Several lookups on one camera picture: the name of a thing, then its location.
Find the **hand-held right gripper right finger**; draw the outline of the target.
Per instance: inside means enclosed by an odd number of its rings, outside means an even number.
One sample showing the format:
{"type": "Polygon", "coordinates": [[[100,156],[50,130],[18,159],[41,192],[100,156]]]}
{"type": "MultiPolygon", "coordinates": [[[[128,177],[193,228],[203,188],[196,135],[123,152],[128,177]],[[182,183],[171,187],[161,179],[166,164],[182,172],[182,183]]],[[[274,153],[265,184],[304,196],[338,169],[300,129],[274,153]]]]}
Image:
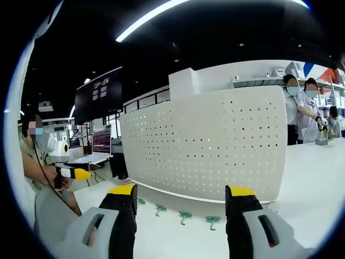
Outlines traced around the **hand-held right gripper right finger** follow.
{"type": "Polygon", "coordinates": [[[277,213],[265,209],[254,191],[225,186],[226,233],[229,258],[309,258],[293,228],[277,213]]]}

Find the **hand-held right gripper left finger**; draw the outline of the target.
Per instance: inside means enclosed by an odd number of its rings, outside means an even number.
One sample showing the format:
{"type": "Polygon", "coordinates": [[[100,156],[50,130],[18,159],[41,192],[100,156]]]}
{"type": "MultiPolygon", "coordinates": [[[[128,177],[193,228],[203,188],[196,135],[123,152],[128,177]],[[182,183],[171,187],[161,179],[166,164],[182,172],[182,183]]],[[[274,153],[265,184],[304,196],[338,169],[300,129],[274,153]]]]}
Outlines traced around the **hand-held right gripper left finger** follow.
{"type": "Polygon", "coordinates": [[[55,258],[133,258],[137,231],[137,184],[110,189],[67,229],[55,258]]]}

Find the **person's left hand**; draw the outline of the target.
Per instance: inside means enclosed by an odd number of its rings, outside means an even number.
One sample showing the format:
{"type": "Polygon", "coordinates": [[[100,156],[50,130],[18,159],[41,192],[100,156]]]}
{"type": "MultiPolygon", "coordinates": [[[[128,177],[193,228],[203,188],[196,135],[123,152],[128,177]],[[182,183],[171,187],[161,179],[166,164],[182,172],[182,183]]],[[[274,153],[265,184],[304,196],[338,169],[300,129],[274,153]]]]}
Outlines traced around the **person's left hand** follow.
{"type": "Polygon", "coordinates": [[[60,174],[58,174],[55,179],[53,180],[54,183],[54,190],[62,191],[64,189],[69,189],[72,185],[72,179],[66,178],[60,174]]]}

